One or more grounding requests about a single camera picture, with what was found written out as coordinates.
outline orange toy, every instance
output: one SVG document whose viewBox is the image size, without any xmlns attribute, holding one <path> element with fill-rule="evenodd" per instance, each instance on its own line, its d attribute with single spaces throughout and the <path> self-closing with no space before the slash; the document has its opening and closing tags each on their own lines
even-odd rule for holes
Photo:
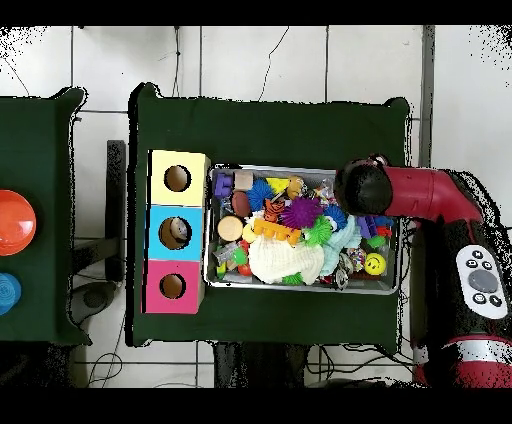
<svg viewBox="0 0 512 424">
<path fill-rule="evenodd" d="M 275 235 L 279 241 L 288 239 L 288 243 L 293 246 L 299 240 L 300 230 L 294 230 L 284 225 L 274 224 L 273 222 L 257 218 L 254 220 L 254 234 L 258 236 L 263 234 L 267 238 L 272 238 Z"/>
<path fill-rule="evenodd" d="M 20 194 L 0 190 L 0 256 L 14 255 L 29 245 L 36 232 L 36 215 Z"/>
</svg>

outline black cable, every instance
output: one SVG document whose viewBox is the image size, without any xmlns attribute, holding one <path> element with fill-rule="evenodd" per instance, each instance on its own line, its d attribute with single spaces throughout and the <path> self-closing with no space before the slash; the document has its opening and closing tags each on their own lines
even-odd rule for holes
<svg viewBox="0 0 512 424">
<path fill-rule="evenodd" d="M 178 97 L 180 97 L 180 88 L 178 87 L 178 68 L 180 66 L 180 42 L 179 42 L 179 28 L 174 27 L 174 35 L 176 37 L 176 72 L 174 75 L 174 86 L 172 87 L 172 97 L 174 97 L 174 91 L 178 93 Z"/>
<path fill-rule="evenodd" d="M 279 45 L 281 44 L 281 42 L 283 41 L 283 38 L 284 36 L 286 35 L 286 33 L 288 32 L 288 30 L 290 29 L 290 26 L 287 26 L 286 27 L 286 31 L 284 32 L 284 34 L 281 36 L 281 39 L 279 40 L 279 42 L 276 44 L 276 46 L 272 49 L 272 51 L 268 54 L 268 68 L 267 68 L 267 73 L 265 74 L 265 81 L 263 82 L 263 88 L 261 89 L 261 94 L 260 94 L 260 97 L 258 98 L 258 102 L 261 100 L 261 97 L 263 96 L 263 93 L 265 91 L 265 86 L 267 85 L 267 76 L 268 76 L 268 73 L 270 71 L 270 66 L 272 65 L 272 59 L 270 56 L 272 56 L 272 53 L 274 53 L 276 51 L 276 49 L 279 47 Z"/>
</svg>

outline smiley face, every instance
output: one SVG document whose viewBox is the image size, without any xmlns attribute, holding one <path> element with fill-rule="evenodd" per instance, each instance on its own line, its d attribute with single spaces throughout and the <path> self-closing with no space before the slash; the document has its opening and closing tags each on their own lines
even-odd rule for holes
<svg viewBox="0 0 512 424">
<path fill-rule="evenodd" d="M 370 275 L 380 275 L 386 270 L 386 260 L 378 253 L 366 256 L 364 270 Z"/>
</svg>

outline yellow box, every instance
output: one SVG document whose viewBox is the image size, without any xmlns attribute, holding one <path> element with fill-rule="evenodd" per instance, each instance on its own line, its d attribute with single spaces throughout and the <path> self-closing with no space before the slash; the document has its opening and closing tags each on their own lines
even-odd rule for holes
<svg viewBox="0 0 512 424">
<path fill-rule="evenodd" d="M 206 176 L 210 166 L 210 160 L 204 154 L 170 150 L 153 150 L 150 154 L 148 176 L 151 175 L 151 194 L 146 195 L 151 204 L 204 206 Z M 172 178 L 185 178 L 186 175 L 187 184 L 178 187 L 181 191 L 173 191 L 171 188 L 176 189 L 176 186 L 172 187 L 176 180 L 169 182 L 169 175 L 173 175 Z"/>
</svg>

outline white cloth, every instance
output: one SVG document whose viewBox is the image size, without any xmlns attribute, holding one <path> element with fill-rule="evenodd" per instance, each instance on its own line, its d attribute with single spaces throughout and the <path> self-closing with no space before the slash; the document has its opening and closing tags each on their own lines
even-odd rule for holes
<svg viewBox="0 0 512 424">
<path fill-rule="evenodd" d="M 304 283 L 313 284 L 324 263 L 322 246 L 306 246 L 258 236 L 249 249 L 252 273 L 261 281 L 280 283 L 283 277 L 300 272 Z"/>
</svg>

